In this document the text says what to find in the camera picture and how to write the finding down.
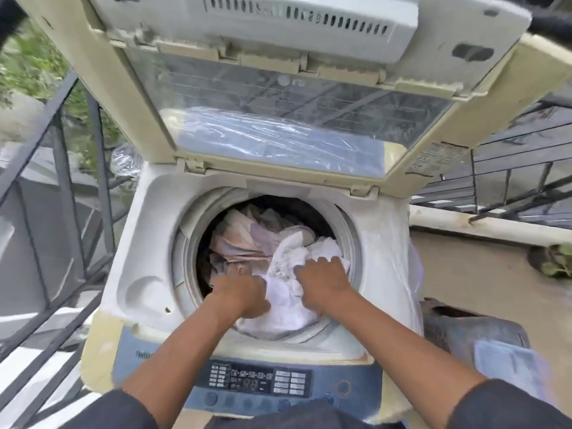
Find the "warning label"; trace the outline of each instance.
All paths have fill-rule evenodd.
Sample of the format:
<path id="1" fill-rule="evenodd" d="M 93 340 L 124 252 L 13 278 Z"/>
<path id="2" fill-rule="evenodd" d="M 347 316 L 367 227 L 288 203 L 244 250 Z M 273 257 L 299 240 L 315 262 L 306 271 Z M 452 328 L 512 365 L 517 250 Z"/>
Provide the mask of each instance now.
<path id="1" fill-rule="evenodd" d="M 432 143 L 428 149 L 422 151 L 415 158 L 405 171 L 405 174 L 418 174 L 427 177 L 437 176 L 457 159 L 465 155 L 467 151 L 468 147 L 457 146 L 444 141 Z"/>

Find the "top-loading washing machine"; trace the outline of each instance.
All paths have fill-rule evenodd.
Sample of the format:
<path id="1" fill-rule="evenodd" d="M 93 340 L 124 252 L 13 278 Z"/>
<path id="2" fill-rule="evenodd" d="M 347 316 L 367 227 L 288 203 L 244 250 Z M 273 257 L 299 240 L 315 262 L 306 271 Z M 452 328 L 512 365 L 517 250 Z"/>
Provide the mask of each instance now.
<path id="1" fill-rule="evenodd" d="M 82 356 L 100 392 L 201 304 L 197 256 L 246 202 L 319 222 L 352 285 L 421 334 L 408 199 L 572 72 L 568 50 L 502 0 L 18 2 L 145 159 Z M 409 408 L 322 317 L 278 340 L 228 331 L 184 413 L 319 397 L 369 422 Z"/>

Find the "blue control panel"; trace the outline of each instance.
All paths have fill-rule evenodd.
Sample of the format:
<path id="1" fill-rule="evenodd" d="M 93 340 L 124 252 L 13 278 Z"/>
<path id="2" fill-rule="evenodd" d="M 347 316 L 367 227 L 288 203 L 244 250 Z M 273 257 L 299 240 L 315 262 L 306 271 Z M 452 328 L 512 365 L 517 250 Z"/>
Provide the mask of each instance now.
<path id="1" fill-rule="evenodd" d="M 124 327 L 112 378 L 125 378 L 153 355 L 159 345 L 131 334 Z M 382 369 L 367 366 L 272 364 L 231 358 L 206 362 L 185 408 L 219 414 L 256 416 L 284 411 L 293 405 L 327 398 L 340 410 L 365 420 L 382 403 Z"/>

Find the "floor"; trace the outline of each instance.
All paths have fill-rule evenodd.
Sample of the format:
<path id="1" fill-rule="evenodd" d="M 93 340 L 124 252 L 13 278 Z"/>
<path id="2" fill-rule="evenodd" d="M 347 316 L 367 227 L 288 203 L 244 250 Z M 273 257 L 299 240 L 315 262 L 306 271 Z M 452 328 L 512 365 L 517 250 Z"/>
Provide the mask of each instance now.
<path id="1" fill-rule="evenodd" d="M 550 366 L 554 402 L 572 416 L 572 281 L 539 274 L 521 248 L 421 232 L 411 238 L 424 267 L 423 294 L 521 324 Z"/>

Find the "washing machine lid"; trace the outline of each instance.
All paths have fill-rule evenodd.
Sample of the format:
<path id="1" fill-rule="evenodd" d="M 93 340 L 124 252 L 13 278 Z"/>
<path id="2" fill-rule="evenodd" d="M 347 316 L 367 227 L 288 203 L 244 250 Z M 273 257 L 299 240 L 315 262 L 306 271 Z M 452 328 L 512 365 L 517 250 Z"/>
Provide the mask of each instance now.
<path id="1" fill-rule="evenodd" d="M 147 161 L 414 194 L 570 75 L 503 0 L 18 0 Z"/>

